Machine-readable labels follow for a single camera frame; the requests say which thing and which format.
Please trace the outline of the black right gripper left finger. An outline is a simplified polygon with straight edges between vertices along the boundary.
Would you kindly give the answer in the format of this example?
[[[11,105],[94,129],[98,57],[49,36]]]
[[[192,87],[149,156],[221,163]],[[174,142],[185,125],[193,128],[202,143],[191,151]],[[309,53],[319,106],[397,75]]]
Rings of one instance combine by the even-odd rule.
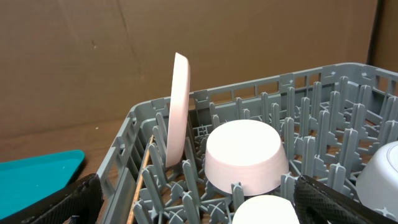
[[[27,208],[1,220],[10,224],[95,224],[104,203],[100,177],[96,173],[64,187]]]

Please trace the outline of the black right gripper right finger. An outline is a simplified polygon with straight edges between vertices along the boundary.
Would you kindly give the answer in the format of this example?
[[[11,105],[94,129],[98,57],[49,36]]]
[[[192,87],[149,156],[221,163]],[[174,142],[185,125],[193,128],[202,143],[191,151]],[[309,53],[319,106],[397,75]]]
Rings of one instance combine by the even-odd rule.
[[[307,175],[295,181],[294,204],[300,223],[397,224]]]

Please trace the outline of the wooden chopstick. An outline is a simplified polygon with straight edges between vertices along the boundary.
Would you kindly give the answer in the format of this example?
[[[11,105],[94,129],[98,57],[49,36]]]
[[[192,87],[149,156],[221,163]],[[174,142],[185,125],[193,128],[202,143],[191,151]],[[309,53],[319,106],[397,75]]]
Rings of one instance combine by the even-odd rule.
[[[133,200],[132,200],[132,204],[131,204],[131,207],[130,207],[130,211],[129,211],[129,215],[128,215],[128,219],[127,219],[126,224],[133,224],[134,223],[134,210],[133,210],[134,202],[139,200],[139,191],[140,191],[140,189],[142,188],[142,185],[143,185],[142,171],[148,165],[149,158],[150,158],[149,146],[153,142],[154,142],[154,135],[152,135],[150,137],[149,142],[148,142],[147,147],[146,147],[146,151],[144,153],[144,160],[142,162],[141,169],[140,169],[140,172],[139,172],[139,176],[138,176],[138,179],[137,179],[137,182],[136,182],[136,189],[135,189],[135,192],[134,192],[134,196],[133,196]]]

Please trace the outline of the white ceramic cup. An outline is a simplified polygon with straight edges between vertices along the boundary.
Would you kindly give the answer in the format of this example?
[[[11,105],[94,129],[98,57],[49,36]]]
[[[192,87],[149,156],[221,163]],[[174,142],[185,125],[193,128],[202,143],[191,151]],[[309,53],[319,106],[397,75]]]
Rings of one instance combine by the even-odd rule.
[[[274,195],[259,195],[242,203],[232,224],[299,224],[292,203]]]

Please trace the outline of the grey saucer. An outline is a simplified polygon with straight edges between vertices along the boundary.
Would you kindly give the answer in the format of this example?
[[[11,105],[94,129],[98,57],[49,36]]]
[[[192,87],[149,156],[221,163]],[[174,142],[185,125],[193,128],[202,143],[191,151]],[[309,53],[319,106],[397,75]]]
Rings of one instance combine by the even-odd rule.
[[[360,202],[371,209],[383,209],[397,216],[397,142],[380,147],[358,176]]]

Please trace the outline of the large pink plate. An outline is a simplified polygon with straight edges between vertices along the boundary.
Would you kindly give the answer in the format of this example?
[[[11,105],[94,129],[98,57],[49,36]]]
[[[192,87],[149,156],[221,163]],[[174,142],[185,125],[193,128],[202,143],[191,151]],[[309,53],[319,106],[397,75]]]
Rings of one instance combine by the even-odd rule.
[[[166,167],[178,164],[182,158],[185,145],[189,93],[190,64],[185,56],[176,52],[170,96]]]

